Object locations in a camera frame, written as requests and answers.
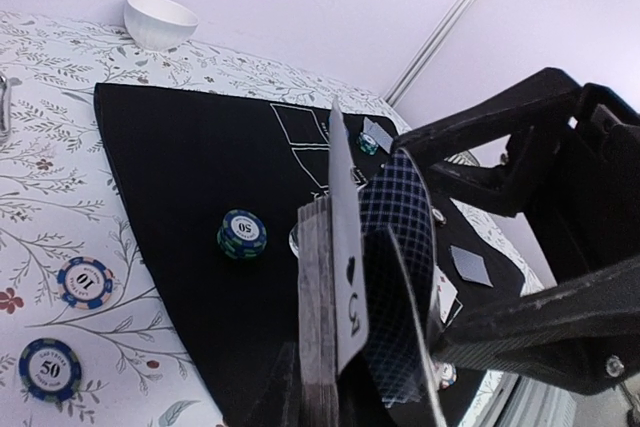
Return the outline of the single card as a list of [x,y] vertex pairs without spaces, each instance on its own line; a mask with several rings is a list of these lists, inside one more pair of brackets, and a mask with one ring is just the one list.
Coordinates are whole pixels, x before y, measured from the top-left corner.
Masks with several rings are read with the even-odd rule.
[[364,357],[389,408],[425,395],[422,354],[441,332],[435,312],[435,226],[413,157],[395,151],[359,192],[370,323]]

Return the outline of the blue card deck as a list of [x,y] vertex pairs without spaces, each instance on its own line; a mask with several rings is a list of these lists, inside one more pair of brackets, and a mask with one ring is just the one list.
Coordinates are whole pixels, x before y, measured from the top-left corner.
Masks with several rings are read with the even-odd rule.
[[339,424],[338,380],[369,336],[358,187],[338,99],[329,136],[329,192],[298,209],[302,426]]

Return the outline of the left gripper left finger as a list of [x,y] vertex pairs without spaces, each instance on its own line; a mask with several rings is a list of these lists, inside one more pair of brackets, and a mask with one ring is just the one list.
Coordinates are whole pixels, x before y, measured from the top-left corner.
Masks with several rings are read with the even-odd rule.
[[266,388],[253,404],[245,425],[295,427],[300,421],[301,379],[297,343],[285,343],[275,361]]

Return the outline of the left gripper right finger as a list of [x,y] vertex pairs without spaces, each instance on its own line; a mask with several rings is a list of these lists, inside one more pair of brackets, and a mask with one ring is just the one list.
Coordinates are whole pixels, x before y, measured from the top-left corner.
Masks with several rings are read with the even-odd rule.
[[340,427],[395,427],[366,362],[350,362],[338,380]]

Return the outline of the clear dealer button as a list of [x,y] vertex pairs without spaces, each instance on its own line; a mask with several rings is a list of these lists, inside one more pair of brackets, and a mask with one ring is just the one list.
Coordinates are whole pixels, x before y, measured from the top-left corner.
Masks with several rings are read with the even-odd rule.
[[299,245],[298,245],[298,227],[294,226],[289,232],[289,247],[292,253],[298,257],[299,256]]

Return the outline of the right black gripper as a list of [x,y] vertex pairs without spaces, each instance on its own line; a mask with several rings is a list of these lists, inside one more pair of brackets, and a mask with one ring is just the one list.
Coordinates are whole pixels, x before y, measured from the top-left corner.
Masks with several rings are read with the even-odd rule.
[[[505,138],[507,162],[455,154]],[[460,314],[430,346],[458,367],[601,393],[639,373],[639,116],[610,88],[547,67],[402,134],[429,189],[524,211],[555,287]]]

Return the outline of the white poker chip stack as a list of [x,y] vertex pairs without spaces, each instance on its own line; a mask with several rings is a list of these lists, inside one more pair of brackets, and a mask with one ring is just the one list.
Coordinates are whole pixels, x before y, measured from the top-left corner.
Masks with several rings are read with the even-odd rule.
[[102,262],[86,256],[74,257],[58,271],[60,298],[77,309],[103,307],[111,297],[114,275]]

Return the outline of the green poker chip stack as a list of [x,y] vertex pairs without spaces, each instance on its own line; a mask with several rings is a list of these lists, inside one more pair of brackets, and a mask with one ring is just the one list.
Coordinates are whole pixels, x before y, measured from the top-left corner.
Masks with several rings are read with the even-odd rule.
[[82,366],[75,352],[54,338],[38,338],[21,352],[18,370],[27,392],[51,403],[71,399],[82,381]]

